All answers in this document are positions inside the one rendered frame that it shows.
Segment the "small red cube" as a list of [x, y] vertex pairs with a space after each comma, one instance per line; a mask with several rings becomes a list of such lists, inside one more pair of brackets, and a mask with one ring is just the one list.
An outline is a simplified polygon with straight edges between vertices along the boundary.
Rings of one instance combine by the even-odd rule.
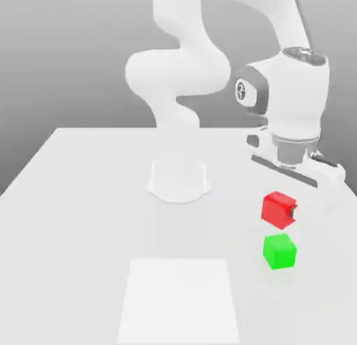
[[293, 198], [281, 192], [271, 192], [263, 198], [261, 218], [274, 227], [283, 230], [295, 222], [289, 214], [293, 202]]

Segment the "small green cube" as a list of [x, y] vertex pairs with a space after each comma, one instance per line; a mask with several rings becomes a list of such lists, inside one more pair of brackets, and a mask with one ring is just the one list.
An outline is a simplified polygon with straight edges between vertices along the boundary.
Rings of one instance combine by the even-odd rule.
[[272, 270], [293, 267], [296, 253], [297, 247], [286, 233], [264, 238], [262, 254]]

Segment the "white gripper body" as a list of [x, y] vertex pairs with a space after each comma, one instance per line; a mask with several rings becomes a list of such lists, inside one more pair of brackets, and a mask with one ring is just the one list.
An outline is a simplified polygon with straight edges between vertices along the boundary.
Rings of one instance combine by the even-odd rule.
[[275, 166], [257, 154], [250, 155], [250, 193], [264, 196], [280, 192], [291, 198], [313, 197], [319, 192], [317, 182], [307, 176]]

